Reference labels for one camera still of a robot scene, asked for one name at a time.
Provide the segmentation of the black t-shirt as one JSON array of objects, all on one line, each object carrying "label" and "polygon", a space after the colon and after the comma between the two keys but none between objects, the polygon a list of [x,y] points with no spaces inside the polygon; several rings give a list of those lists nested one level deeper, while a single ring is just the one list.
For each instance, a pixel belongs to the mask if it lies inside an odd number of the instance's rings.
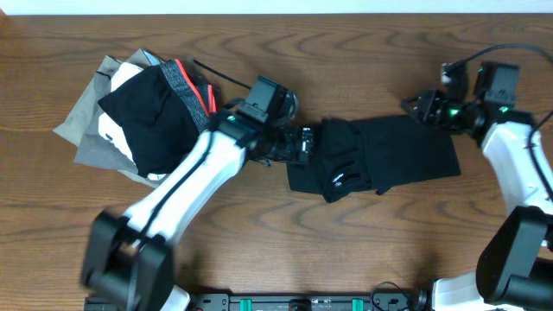
[{"label": "black t-shirt", "polygon": [[312,129],[313,157],[287,166],[289,188],[320,194],[328,203],[353,192],[382,195],[395,186],[461,174],[451,136],[407,116],[324,119]]}]

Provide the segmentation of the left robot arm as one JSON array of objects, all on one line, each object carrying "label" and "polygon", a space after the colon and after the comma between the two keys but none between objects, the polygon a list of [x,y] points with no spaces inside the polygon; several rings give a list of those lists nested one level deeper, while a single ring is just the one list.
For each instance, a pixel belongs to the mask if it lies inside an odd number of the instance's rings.
[{"label": "left robot arm", "polygon": [[213,194],[248,161],[306,163],[311,131],[290,125],[296,95],[264,76],[246,98],[214,113],[194,148],[164,182],[122,215],[92,222],[80,281],[105,310],[184,310],[174,248]]}]

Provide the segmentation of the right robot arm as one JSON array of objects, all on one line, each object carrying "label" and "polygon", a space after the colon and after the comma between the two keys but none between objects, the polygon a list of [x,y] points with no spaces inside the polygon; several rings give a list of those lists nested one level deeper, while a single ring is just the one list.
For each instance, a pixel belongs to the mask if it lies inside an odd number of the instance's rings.
[{"label": "right robot arm", "polygon": [[552,308],[552,262],[538,255],[552,246],[552,171],[539,123],[514,108],[518,77],[517,66],[486,61],[474,100],[467,101],[465,63],[445,64],[445,91],[425,90],[401,103],[420,125],[475,140],[493,167],[507,211],[474,272],[434,281],[432,310]]}]

